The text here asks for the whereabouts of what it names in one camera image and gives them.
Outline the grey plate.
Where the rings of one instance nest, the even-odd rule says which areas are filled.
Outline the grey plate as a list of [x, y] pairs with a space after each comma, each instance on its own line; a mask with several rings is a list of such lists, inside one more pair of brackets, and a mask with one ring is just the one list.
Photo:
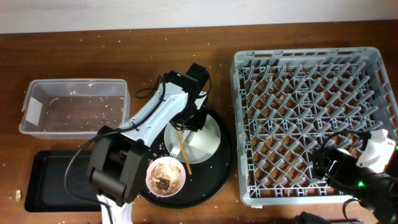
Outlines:
[[[175, 128], [169, 123], [164, 131], [164, 143], [166, 149], [171, 152], [177, 143]], [[193, 132], [193, 138], [185, 152], [190, 164], [197, 164], [209, 159], [218, 149], [221, 143], [221, 131], [218, 123], [210, 114], [206, 117], [206, 123], [202, 130]], [[176, 157], [180, 162], [185, 162], [182, 152]]]

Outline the wooden chopstick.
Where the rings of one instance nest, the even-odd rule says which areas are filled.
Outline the wooden chopstick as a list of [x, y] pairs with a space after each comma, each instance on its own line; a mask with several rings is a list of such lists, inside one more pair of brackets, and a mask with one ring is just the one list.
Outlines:
[[191, 170], [188, 158], [187, 158], [187, 154], [185, 152], [185, 148], [184, 148], [184, 145], [183, 145], [182, 137], [180, 135], [179, 130], [175, 130], [175, 132], [176, 132], [179, 144], [180, 144], [181, 152], [182, 152], [182, 155], [183, 155], [183, 158], [184, 158], [184, 161], [185, 161], [185, 165], [187, 167], [188, 174], [192, 175], [192, 170]]

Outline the pink bowl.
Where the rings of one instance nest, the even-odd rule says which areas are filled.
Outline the pink bowl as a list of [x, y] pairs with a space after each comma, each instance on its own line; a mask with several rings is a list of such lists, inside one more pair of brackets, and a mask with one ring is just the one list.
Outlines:
[[185, 184], [186, 172], [183, 164], [173, 157], [160, 157], [149, 162], [146, 186], [157, 197], [172, 197]]

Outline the food scraps pile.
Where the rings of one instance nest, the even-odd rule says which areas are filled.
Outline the food scraps pile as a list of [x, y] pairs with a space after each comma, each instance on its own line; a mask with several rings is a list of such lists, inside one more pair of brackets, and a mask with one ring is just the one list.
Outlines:
[[153, 192], [169, 196], [182, 187], [182, 170], [173, 164], [157, 164], [150, 172], [149, 182]]

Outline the white plastic fork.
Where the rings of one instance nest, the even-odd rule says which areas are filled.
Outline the white plastic fork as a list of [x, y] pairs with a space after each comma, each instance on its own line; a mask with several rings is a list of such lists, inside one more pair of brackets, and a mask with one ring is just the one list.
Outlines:
[[177, 131], [176, 132], [177, 143], [174, 145], [170, 152], [170, 156], [176, 158], [183, 147], [188, 146], [193, 138], [193, 131]]

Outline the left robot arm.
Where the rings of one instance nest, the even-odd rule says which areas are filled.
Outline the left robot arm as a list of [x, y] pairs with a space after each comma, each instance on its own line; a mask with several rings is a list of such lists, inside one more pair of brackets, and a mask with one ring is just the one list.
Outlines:
[[160, 75], [150, 100], [132, 118], [116, 129], [103, 126], [77, 151], [93, 146], [86, 178], [96, 198], [73, 193], [67, 175], [64, 188], [78, 200], [99, 205], [103, 223], [131, 223], [132, 203], [144, 184], [152, 143], [168, 124], [179, 131], [204, 127], [208, 93], [202, 89], [211, 83], [206, 67], [197, 63], [186, 73], [171, 70]]

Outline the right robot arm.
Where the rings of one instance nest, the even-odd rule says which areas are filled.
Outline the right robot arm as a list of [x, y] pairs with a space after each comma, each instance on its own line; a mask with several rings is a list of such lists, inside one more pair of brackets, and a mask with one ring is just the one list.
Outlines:
[[397, 223], [397, 178], [356, 165], [358, 159], [344, 150], [321, 148], [313, 153], [313, 175], [326, 177], [333, 189], [349, 195], [343, 203], [343, 216], [351, 202], [371, 210], [379, 223]]

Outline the grey dishwasher rack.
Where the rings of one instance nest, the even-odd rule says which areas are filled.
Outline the grey dishwasher rack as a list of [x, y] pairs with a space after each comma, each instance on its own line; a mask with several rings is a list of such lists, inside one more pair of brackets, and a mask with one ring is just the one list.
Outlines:
[[397, 139], [397, 103], [374, 47], [240, 51], [230, 75], [247, 206], [341, 203], [345, 194], [313, 177], [313, 152], [327, 144], [360, 156], [345, 130]]

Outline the round black serving tray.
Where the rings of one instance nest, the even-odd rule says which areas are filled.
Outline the round black serving tray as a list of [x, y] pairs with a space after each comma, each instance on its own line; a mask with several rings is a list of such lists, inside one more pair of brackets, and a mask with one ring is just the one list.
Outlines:
[[233, 170], [236, 146], [225, 120], [214, 109], [205, 111], [217, 122], [221, 132], [221, 143], [209, 159], [190, 167], [193, 174], [186, 177], [182, 189], [171, 197], [153, 194], [145, 185], [140, 192], [150, 203], [165, 208], [190, 208], [199, 205], [217, 194], [229, 179]]

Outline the clear plastic bin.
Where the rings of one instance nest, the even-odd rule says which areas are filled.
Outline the clear plastic bin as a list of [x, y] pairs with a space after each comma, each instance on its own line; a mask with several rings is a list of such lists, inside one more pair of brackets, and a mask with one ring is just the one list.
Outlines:
[[33, 80], [19, 131], [39, 139], [90, 139], [103, 126], [127, 121], [130, 102], [123, 79]]

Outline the black rectangular tray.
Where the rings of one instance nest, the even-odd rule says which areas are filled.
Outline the black rectangular tray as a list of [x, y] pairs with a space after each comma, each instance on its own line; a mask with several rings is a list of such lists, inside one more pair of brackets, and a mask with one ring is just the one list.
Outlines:
[[[29, 185], [25, 196], [28, 212], [99, 212], [101, 207], [75, 199], [63, 185], [65, 170], [74, 151], [40, 151], [34, 157]], [[85, 174], [91, 152], [85, 151], [73, 163], [68, 174], [70, 190], [77, 195], [95, 199]]]

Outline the peanut on table left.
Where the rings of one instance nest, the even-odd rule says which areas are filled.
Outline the peanut on table left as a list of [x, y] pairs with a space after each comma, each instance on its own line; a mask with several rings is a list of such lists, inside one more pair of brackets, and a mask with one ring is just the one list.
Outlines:
[[16, 201], [20, 201], [22, 197], [21, 190], [16, 190]]

